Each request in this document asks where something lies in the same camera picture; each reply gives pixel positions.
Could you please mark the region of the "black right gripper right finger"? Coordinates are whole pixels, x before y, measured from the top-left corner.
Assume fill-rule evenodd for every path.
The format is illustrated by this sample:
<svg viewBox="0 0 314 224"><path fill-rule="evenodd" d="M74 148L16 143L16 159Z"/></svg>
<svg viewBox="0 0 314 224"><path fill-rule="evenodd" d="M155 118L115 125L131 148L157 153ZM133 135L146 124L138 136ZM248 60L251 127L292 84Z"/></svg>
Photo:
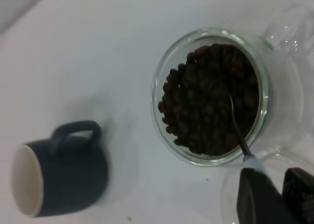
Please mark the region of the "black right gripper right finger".
<svg viewBox="0 0 314 224"><path fill-rule="evenodd" d="M302 224L314 222L314 176L301 168L286 170L282 197Z"/></svg>

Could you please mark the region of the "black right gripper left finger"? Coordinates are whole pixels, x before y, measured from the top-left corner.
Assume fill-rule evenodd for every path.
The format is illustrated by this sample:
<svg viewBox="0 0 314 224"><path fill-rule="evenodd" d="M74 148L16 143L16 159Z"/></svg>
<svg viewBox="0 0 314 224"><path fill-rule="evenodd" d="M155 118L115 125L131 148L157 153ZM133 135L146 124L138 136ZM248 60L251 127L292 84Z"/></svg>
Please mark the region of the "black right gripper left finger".
<svg viewBox="0 0 314 224"><path fill-rule="evenodd" d="M252 168L240 173L236 210L240 224L294 223L294 216L269 177Z"/></svg>

